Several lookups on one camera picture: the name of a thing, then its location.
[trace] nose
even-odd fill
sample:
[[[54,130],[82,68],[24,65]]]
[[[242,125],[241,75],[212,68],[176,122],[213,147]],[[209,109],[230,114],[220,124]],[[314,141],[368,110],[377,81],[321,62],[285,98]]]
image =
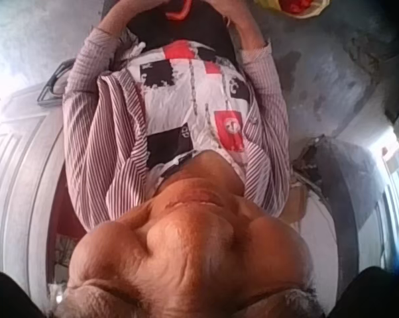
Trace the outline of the nose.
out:
[[[187,204],[167,214],[147,235],[153,252],[183,252],[191,257],[221,255],[233,242],[233,227],[214,213],[214,207]]]
[[[202,284],[219,275],[233,244],[233,227],[206,205],[184,205],[161,219],[146,243],[163,276],[178,284]]]

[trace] red object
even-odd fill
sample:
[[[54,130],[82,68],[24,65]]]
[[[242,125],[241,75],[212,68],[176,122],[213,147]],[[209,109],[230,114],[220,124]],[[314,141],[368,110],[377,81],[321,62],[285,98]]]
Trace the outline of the red object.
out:
[[[206,74],[220,74],[220,68],[216,63],[204,62]]]
[[[182,21],[184,20],[189,12],[191,11],[192,7],[192,0],[184,0],[184,6],[180,12],[166,12],[167,19],[174,20],[174,21]]]
[[[238,111],[215,111],[214,120],[220,143],[224,149],[235,152],[244,151],[241,113]]]
[[[313,0],[279,0],[280,8],[287,13],[299,15],[310,8]]]
[[[187,40],[177,40],[173,43],[166,45],[163,48],[164,55],[167,60],[174,58],[195,58],[194,52],[191,51],[190,45]]]

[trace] striped shirt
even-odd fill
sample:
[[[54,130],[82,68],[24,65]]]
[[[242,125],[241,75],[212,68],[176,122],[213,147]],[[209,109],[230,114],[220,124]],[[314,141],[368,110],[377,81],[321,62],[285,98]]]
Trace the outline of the striped shirt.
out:
[[[76,58],[64,95],[68,189],[87,231],[146,199],[148,114],[127,68],[130,60],[110,71],[122,47],[119,39],[94,29]],[[255,93],[243,127],[244,196],[276,217],[289,191],[286,105],[270,45],[241,51],[241,59]]]

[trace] striped sleeve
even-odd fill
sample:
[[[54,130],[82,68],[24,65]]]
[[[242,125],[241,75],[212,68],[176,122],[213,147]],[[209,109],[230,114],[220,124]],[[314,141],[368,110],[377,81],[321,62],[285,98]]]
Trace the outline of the striped sleeve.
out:
[[[94,29],[80,50],[68,78],[62,106],[64,150],[68,190],[76,212],[89,132],[99,98],[97,79],[100,73],[108,70],[118,45],[119,39]]]
[[[279,215],[289,192],[290,160],[286,104],[270,44],[258,50],[242,50],[243,69],[252,83],[263,123],[263,148],[271,162],[264,206]]]

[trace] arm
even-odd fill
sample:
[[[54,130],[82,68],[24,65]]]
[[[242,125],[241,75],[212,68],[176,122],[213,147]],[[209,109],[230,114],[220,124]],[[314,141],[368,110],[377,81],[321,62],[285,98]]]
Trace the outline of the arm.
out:
[[[120,0],[86,39],[68,78],[63,100],[68,189],[77,210],[89,132],[99,102],[98,76],[109,69],[118,37],[137,14],[166,0]]]
[[[267,44],[251,14],[235,25],[241,38],[241,59],[256,93],[260,109],[265,142],[271,162],[268,191],[272,192],[269,213],[277,216],[289,195],[290,161],[289,131],[286,104],[280,88],[279,76]]]

